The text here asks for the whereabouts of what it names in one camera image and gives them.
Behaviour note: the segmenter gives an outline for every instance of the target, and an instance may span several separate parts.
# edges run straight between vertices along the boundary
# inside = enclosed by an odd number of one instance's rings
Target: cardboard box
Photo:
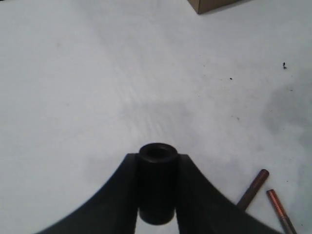
[[[229,5],[239,0],[188,0],[198,14]]]

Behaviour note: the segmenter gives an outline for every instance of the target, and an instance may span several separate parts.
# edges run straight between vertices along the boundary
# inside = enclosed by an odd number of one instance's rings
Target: black cylinder
[[[170,145],[143,146],[139,158],[139,214],[147,223],[162,225],[175,214],[179,155]]]

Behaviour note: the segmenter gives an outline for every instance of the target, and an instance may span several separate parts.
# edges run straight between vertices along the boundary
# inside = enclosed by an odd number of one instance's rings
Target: white surface
[[[311,9],[0,2],[0,233],[54,223],[155,141],[189,154],[233,202],[267,168],[249,213],[281,230],[265,195],[275,188],[298,233],[312,233]],[[178,231],[139,221],[136,233]]]

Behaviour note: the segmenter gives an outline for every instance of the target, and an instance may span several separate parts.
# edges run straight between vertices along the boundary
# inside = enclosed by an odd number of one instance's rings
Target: white table
[[[252,0],[198,16],[186,0],[0,2],[0,233],[32,234],[150,142],[189,154],[282,230],[312,232],[312,1]],[[176,221],[138,234],[177,234]]]

